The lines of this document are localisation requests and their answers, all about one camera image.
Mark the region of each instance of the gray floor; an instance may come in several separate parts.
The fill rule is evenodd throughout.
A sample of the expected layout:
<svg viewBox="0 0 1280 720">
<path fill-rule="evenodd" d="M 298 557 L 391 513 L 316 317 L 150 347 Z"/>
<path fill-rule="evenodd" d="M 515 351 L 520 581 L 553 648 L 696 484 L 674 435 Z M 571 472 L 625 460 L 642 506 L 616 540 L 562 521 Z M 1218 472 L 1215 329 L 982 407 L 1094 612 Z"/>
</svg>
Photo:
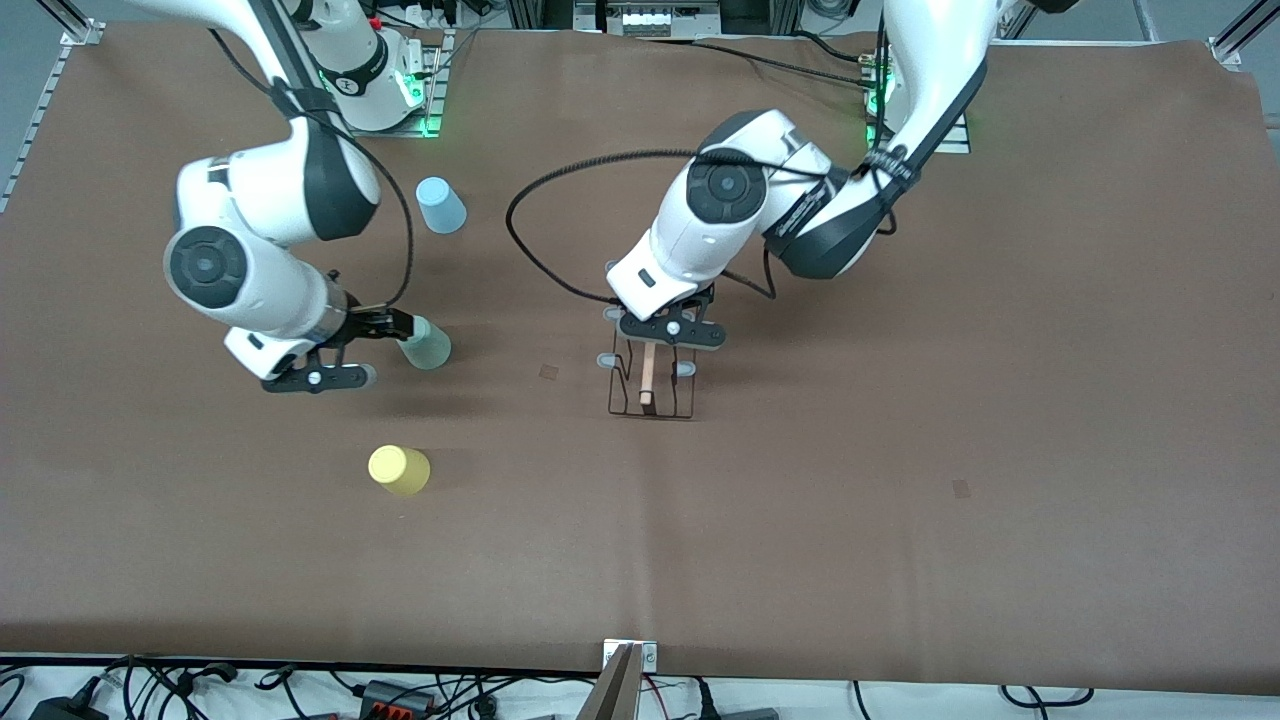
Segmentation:
<svg viewBox="0 0 1280 720">
<path fill-rule="evenodd" d="M 90 17 L 108 23 L 148 17 L 123 0 L 77 4 Z M 1160 40 L 1204 40 L 1222 29 L 1248 0 L 1147 0 L 1147 5 Z M 858 15 L 838 28 L 806 10 L 804 26 L 835 33 L 872 29 L 881 6 L 882 0 L 865 0 Z M 17 160 L 41 88 L 58 58 L 60 36 L 61 28 L 35 0 L 0 3 L 0 168 L 10 168 Z M 1041 14 L 1024 37 L 1142 40 L 1142 31 L 1133 0 L 1082 0 L 1069 13 Z M 1254 40 L 1243 55 L 1243 68 L 1258 81 L 1263 111 L 1280 113 L 1280 23 Z M 1280 159 L 1280 132 L 1271 132 L 1271 143 Z"/>
</svg>

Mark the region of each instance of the wooden stick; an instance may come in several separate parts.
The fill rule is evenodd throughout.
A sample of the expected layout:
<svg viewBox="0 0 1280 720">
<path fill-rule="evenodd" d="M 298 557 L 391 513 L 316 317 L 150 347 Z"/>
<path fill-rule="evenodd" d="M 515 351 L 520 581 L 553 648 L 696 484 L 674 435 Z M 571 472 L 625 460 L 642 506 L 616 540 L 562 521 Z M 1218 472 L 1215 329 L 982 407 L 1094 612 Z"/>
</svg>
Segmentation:
<svg viewBox="0 0 1280 720">
<path fill-rule="evenodd" d="M 644 343 L 644 364 L 640 366 L 640 409 L 645 415 L 653 415 L 657 409 L 653 406 L 653 361 L 657 347 L 652 342 Z"/>
</svg>

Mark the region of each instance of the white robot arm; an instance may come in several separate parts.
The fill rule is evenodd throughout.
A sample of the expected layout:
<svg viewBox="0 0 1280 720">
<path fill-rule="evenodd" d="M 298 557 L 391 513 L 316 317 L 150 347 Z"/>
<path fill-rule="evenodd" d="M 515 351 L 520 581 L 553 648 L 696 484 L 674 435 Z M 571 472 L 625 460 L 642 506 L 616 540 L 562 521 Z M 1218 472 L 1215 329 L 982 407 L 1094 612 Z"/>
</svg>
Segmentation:
<svg viewBox="0 0 1280 720">
<path fill-rule="evenodd" d="M 712 131 L 699 151 L 716 151 L 714 158 L 685 165 L 653 225 L 607 274 L 628 310 L 620 320 L 623 334 L 684 343 L 681 333 L 668 332 L 682 324 L 667 316 L 707 290 L 754 233 L 796 275 L 847 270 L 978 92 L 1000 1 L 886 0 L 904 86 L 895 102 L 908 105 L 890 147 L 868 152 L 860 177 L 833 168 L 778 110 L 739 113 Z M 733 164 L 735 156 L 742 164 Z"/>
<path fill-rule="evenodd" d="M 370 384 L 372 368 L 323 365 L 319 348 L 340 354 L 357 337 L 408 338 L 413 318 L 358 307 L 334 277 L 288 251 L 358 234 L 379 202 L 369 161 L 317 122 L 343 127 L 289 13 L 279 0 L 129 3 L 239 36 L 291 126 L 284 141 L 182 168 L 177 233 L 164 256 L 170 287 L 196 310 L 232 325 L 227 348 L 271 392 Z M 296 368 L 302 357 L 306 365 Z"/>
</svg>

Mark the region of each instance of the yellow cup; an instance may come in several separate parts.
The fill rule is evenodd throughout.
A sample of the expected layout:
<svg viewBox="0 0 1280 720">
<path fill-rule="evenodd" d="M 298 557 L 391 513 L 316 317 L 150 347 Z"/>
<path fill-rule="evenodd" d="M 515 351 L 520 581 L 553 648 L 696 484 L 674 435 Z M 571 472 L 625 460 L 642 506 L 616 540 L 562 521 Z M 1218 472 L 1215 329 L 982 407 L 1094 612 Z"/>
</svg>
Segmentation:
<svg viewBox="0 0 1280 720">
<path fill-rule="evenodd" d="M 369 456 L 369 477 L 389 492 L 410 496 L 426 486 L 431 462 L 412 447 L 384 445 Z"/>
</svg>

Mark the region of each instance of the table surface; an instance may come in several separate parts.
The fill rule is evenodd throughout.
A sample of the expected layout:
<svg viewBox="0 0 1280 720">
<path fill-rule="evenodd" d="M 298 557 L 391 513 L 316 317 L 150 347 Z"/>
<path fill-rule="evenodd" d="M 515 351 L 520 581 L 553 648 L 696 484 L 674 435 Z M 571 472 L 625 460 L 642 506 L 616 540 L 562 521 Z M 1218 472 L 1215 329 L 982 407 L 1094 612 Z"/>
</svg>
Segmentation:
<svg viewBox="0 0 1280 720">
<path fill-rule="evenodd" d="M 1253 83 L 1196 44 L 989 61 L 974 154 L 936 158 L 840 279 L 721 288 L 698 419 L 654 423 L 607 415 L 609 325 L 516 251 L 508 200 L 744 108 L 855 164 L 856 92 L 480 33 L 440 138 L 367 143 L 467 202 L 454 236 L 419 225 L 402 305 L 456 356 L 362 343 L 376 387 L 280 397 L 160 256 L 177 169 L 287 128 L 201 31 L 113 26 L 0 218 L 0 647 L 590 669 L 636 637 L 669 674 L 1280 692 L 1280 173 Z M 566 178 L 517 222 L 603 290 L 677 169 Z M 399 223 L 388 202 L 298 254 L 375 299 Z M 425 492 L 365 475 L 388 442 L 431 457 Z"/>
</svg>

